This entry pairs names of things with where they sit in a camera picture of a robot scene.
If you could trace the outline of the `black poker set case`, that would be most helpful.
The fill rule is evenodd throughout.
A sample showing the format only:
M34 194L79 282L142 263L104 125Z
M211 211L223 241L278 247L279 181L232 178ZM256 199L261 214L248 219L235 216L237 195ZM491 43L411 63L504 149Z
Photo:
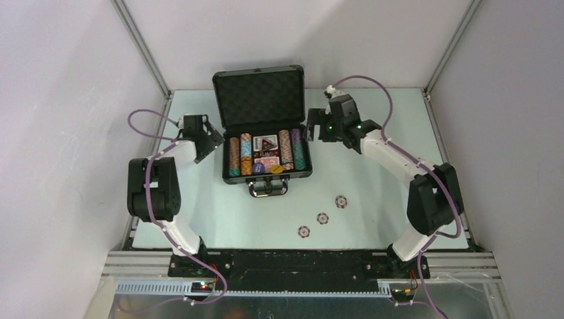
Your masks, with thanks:
M305 132L305 71L298 64L274 66L268 68L252 68L247 70L219 71L212 77L217 107L223 136L222 178L228 185L244 184L250 196L275 197L287 193L288 182L292 179L309 177L313 172L313 164L309 145L302 137L302 146L307 167L304 170L285 170L280 174L262 173L251 175L229 176L229 139L239 138L242 133L252 137L277 135L279 132L294 128ZM276 156L281 152L253 151L252 160Z

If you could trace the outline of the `blue small blind button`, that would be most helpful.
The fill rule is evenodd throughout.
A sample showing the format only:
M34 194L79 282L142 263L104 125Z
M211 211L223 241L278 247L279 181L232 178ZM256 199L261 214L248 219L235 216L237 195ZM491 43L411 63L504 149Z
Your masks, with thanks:
M254 163L253 166L252 166L252 172L253 172L253 174L255 174L255 175L256 175L256 174L265 173L265 166L264 166L264 164L261 163L261 162Z

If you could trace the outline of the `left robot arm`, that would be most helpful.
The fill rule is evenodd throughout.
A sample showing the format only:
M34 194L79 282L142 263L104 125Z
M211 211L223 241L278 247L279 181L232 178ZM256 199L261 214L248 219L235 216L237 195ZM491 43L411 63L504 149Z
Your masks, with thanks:
M177 130L174 137L157 136L166 147L146 158L128 163L127 209L131 216L151 223L167 239L177 255L196 256L202 238L180 219L182 195L178 172L198 165L223 144L224 138L207 115L185 113L177 120L162 119Z

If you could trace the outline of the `yellow round button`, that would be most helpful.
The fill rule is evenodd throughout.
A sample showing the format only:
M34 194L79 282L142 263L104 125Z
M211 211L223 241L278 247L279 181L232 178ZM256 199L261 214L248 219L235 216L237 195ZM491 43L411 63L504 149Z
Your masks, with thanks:
M272 174L280 174L285 171L285 168L282 165L273 165L270 168L270 173Z

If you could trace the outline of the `poker chip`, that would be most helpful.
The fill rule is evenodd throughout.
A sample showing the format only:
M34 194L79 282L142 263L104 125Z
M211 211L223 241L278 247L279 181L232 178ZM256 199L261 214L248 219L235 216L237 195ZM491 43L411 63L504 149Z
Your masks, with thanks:
M319 213L316 220L320 225L326 225L329 222L329 216L326 213Z
M339 209L344 209L347 207L348 205L348 201L347 198L343 195L339 195L336 196L335 198L335 205L339 208Z
M300 236L300 238L305 239L308 238L311 234L311 230L308 226L302 225L298 228L298 236Z

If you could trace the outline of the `black triangular all-in marker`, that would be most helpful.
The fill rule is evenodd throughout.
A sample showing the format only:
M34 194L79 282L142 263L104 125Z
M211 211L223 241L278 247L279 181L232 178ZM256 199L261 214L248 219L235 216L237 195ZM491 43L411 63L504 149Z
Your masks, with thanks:
M255 139L255 151L267 152L278 148L277 138L274 136L257 137Z

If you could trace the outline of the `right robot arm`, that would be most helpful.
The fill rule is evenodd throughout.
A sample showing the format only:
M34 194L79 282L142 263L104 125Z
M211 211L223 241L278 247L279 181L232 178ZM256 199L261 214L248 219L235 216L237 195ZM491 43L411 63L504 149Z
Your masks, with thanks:
M327 97L326 108L308 111L306 139L314 140L314 129L318 127L320 141L340 142L375 160L408 190L408 224L389 246L391 256L402 262L411 261L437 236L446 237L443 230L451 223L456 226L451 236L462 235L460 215L464 212L464 202L455 168L450 163L436 165L401 148L385 134L384 125L361 119L351 95L338 91Z

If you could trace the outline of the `blue playing card deck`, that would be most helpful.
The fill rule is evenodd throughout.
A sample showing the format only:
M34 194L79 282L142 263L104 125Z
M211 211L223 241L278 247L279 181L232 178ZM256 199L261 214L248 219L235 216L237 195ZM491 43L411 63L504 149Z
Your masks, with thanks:
M277 135L264 135L253 137L253 151L268 152L279 149L279 140Z

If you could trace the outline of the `red playing card deck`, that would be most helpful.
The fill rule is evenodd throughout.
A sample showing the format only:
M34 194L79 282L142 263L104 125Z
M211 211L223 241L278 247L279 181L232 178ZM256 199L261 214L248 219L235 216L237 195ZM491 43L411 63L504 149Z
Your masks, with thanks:
M265 166L265 173L270 173L270 168L273 165L280 165L280 159L276 156L271 157L264 157L264 158L255 158L254 163L261 162Z

